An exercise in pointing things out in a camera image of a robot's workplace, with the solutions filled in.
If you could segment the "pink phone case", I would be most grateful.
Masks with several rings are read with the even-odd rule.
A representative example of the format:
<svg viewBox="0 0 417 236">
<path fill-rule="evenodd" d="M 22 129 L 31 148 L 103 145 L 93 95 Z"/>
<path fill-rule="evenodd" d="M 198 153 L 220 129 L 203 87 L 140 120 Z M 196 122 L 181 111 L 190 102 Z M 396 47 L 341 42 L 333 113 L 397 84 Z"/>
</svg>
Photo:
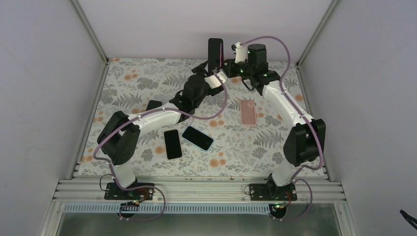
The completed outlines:
<svg viewBox="0 0 417 236">
<path fill-rule="evenodd" d="M 240 114 L 243 125 L 256 125 L 255 103 L 253 100 L 240 101 Z"/>
</svg>

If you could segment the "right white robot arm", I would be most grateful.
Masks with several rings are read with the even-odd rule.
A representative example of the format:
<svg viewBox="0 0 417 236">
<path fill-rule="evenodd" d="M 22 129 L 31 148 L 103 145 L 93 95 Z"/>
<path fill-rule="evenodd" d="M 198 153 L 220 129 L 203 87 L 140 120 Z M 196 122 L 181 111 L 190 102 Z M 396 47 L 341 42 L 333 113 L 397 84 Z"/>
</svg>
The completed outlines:
<svg viewBox="0 0 417 236">
<path fill-rule="evenodd" d="M 225 60 L 222 66 L 227 76 L 248 80 L 247 88 L 266 99 L 290 131 L 283 146 L 285 160 L 267 180 L 267 196 L 279 200 L 285 194 L 285 186 L 293 183 L 302 169 L 315 171 L 323 167 L 326 124 L 306 112 L 285 88 L 283 76 L 269 68 L 264 44 L 237 42 L 231 48 L 236 57 Z"/>
</svg>

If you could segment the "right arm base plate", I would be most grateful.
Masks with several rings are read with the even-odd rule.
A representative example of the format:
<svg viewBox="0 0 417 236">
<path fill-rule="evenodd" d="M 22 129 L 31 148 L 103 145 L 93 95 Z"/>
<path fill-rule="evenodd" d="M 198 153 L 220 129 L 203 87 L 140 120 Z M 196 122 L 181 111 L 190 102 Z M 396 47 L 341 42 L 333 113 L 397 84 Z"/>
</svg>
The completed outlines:
<svg viewBox="0 0 417 236">
<path fill-rule="evenodd" d="M 274 186 L 273 183 L 252 183 L 248 185 L 249 196 L 252 201 L 296 201 L 295 185 Z"/>
</svg>

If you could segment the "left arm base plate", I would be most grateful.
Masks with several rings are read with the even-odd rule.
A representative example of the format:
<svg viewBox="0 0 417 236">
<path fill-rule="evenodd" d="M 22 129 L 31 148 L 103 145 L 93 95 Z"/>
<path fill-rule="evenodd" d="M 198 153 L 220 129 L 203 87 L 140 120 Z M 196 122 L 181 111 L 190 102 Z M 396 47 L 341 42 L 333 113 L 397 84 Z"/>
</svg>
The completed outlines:
<svg viewBox="0 0 417 236">
<path fill-rule="evenodd" d="M 104 194 L 105 200 L 123 200 L 123 201 L 142 201 L 152 200 L 154 192 L 153 183 L 137 183 L 134 182 L 128 189 L 134 188 L 134 190 L 122 190 L 115 182 L 107 184 Z"/>
</svg>

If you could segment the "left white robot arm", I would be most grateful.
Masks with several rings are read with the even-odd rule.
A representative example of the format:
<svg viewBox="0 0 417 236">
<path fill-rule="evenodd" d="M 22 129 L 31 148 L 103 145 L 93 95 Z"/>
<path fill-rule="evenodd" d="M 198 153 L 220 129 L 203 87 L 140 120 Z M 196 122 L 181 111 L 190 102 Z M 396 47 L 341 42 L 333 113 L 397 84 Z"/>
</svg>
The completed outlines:
<svg viewBox="0 0 417 236">
<path fill-rule="evenodd" d="M 122 111 L 115 112 L 106 123 L 97 138 L 97 148 L 93 158 L 106 161 L 110 167 L 113 179 L 118 186 L 117 192 L 124 199 L 131 199 L 136 195 L 136 177 L 131 169 L 129 160 L 132 158 L 138 139 L 153 130 L 166 125 L 173 125 L 188 118 L 198 118 L 196 109 L 207 96 L 214 96 L 226 92 L 226 73 L 213 70 L 212 74 L 204 68 L 194 68 L 183 86 L 169 102 L 157 108 L 127 115 Z M 105 157 L 98 157 L 102 151 Z"/>
</svg>

